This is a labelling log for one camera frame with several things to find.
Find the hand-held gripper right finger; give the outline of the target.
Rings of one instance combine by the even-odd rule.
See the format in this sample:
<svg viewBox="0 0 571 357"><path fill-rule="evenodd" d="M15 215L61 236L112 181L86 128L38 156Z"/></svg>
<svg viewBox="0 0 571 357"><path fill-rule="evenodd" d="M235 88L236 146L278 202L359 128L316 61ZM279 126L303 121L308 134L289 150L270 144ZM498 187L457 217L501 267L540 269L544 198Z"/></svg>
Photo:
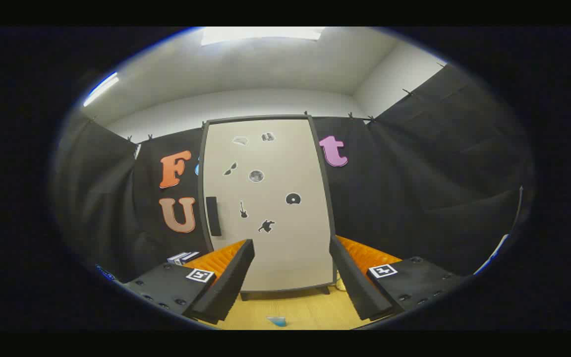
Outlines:
<svg viewBox="0 0 571 357"><path fill-rule="evenodd" d="M467 280L425 258L398 258L340 236L330 239L329 251L361 319L422 308Z"/></svg>

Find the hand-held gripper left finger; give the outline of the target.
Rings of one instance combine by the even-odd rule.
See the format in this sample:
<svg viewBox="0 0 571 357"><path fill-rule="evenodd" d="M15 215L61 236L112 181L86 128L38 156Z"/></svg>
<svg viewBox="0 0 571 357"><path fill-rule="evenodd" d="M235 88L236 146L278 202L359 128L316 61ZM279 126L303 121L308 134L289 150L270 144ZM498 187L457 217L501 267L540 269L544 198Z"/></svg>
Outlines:
<svg viewBox="0 0 571 357"><path fill-rule="evenodd" d="M116 286L175 318L217 324L227 318L254 257L253 241L243 239L183 266L160 264Z"/></svg>

